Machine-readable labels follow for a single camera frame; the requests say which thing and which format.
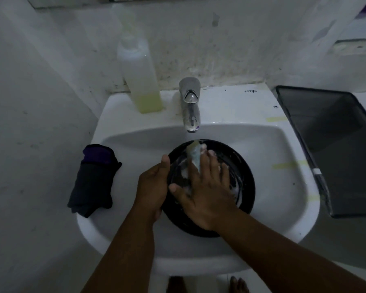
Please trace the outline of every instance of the plastic bottle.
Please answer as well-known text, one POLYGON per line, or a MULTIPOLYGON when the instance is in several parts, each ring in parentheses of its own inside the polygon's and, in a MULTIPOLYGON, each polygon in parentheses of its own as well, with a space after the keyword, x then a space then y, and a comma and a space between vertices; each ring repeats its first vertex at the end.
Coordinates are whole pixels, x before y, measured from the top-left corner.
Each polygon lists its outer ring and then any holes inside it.
POLYGON ((120 20, 122 34, 117 56, 131 98, 141 113, 161 111, 163 104, 148 42, 136 27, 133 14, 121 11, 120 20))

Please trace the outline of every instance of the hand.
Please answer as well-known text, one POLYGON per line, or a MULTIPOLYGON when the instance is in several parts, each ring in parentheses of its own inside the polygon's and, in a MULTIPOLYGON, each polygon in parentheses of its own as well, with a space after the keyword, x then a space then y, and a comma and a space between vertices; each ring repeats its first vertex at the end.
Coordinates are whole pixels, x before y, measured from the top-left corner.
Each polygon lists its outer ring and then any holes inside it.
POLYGON ((186 215, 199 227, 215 230, 217 222, 238 210, 229 190, 229 169, 220 164, 213 150, 205 150, 200 156, 199 174, 195 165, 189 161, 188 172, 192 194, 189 197, 177 184, 169 185, 169 190, 180 202, 186 215))
POLYGON ((141 208, 145 215, 156 221, 161 215, 161 205, 167 195, 167 176, 171 162, 168 155, 163 155, 161 163, 143 172, 138 179, 134 207, 141 208))

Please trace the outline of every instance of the folded cloth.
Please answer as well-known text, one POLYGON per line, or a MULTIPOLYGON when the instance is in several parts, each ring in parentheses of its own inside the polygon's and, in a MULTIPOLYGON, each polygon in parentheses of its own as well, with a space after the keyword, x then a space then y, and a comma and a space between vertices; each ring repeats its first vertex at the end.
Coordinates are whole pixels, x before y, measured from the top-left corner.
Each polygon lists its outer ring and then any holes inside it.
POLYGON ((88 145, 83 153, 68 207, 72 213, 88 218, 97 208, 112 207, 111 186, 122 162, 117 161, 111 148, 99 144, 88 145))

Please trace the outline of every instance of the sink basin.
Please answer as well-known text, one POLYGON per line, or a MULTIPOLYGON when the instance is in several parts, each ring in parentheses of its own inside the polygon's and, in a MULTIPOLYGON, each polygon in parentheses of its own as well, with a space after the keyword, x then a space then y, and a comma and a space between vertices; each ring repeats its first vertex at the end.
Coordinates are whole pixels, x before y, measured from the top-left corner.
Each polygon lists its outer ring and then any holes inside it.
MULTIPOLYGON (((122 168, 111 190, 112 208, 98 209, 88 219, 77 216, 95 249, 106 251, 134 202, 141 172, 194 139, 223 142, 245 159, 256 186, 254 218, 295 242, 306 236, 318 215, 318 190, 293 129, 266 85, 203 89, 202 125, 195 134, 183 127, 176 92, 163 92, 162 99, 166 109, 152 114, 139 114, 125 94, 106 104, 92 143, 112 148, 122 168)), ((156 273, 185 276, 247 268, 222 238, 192 236, 165 214, 154 224, 154 234, 156 273)))

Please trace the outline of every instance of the black bowl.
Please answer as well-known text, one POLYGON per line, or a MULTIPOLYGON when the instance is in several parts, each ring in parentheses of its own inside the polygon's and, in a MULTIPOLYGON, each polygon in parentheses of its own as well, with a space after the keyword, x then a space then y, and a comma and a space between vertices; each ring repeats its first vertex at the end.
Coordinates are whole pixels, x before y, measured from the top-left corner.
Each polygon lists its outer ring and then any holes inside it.
MULTIPOLYGON (((186 148, 193 141, 186 142, 176 147, 169 158, 171 160, 171 170, 168 174, 168 184, 177 183, 182 185, 179 178, 181 173, 178 165, 187 158, 186 148)), ((229 176, 231 181, 231 188, 238 189, 235 193, 236 204, 239 209, 249 214, 252 210, 255 200, 255 182, 251 170, 245 160, 234 149, 221 142, 214 140, 201 139, 201 144, 206 144, 208 150, 214 150, 219 162, 225 162, 229 166, 229 176)), ((201 237, 219 237, 215 231, 207 231, 196 225, 183 211, 181 205, 177 202, 175 197, 168 191, 166 200, 162 205, 162 210, 166 216, 181 230, 201 237)))

